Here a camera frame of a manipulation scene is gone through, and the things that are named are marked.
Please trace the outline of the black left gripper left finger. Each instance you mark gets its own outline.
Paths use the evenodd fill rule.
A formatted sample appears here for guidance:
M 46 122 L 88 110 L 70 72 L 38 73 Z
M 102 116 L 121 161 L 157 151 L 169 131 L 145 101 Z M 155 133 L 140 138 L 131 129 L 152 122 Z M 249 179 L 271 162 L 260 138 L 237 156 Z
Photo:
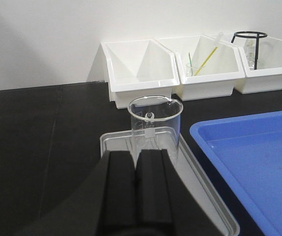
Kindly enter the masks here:
M 106 151 L 86 180 L 22 236 L 107 236 L 136 224 L 134 163 L 129 151 Z

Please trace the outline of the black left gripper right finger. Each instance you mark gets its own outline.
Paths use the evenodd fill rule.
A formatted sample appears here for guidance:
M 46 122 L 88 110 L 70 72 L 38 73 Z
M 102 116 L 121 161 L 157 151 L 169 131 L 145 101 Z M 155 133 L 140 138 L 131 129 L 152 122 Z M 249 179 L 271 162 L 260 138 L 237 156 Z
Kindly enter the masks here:
M 140 152 L 138 179 L 138 219 L 158 227 L 165 236 L 220 236 L 205 211 L 177 174 L 167 150 Z

